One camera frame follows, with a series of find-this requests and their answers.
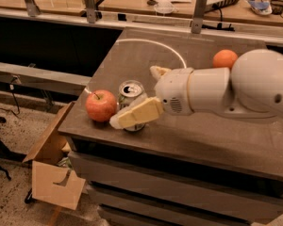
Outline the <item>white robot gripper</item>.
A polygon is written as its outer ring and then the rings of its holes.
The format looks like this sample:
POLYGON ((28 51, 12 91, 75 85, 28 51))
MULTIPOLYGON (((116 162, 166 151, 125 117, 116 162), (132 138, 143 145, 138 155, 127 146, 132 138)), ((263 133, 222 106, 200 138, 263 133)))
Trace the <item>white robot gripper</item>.
POLYGON ((157 97, 140 96, 121 109, 109 120, 115 129, 154 121, 165 111, 171 115, 188 116, 192 113, 188 95, 188 82, 193 68, 174 69, 151 66, 150 73, 158 81, 157 97))

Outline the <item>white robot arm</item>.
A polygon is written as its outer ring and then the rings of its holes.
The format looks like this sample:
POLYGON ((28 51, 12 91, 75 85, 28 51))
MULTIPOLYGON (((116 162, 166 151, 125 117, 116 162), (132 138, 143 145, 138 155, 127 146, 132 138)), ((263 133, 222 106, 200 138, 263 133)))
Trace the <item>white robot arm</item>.
POLYGON ((283 119, 283 55, 249 51, 232 68, 167 69, 152 66, 154 97, 139 96, 109 120, 115 129, 154 121, 166 112, 190 116, 213 113, 234 120, 283 119))

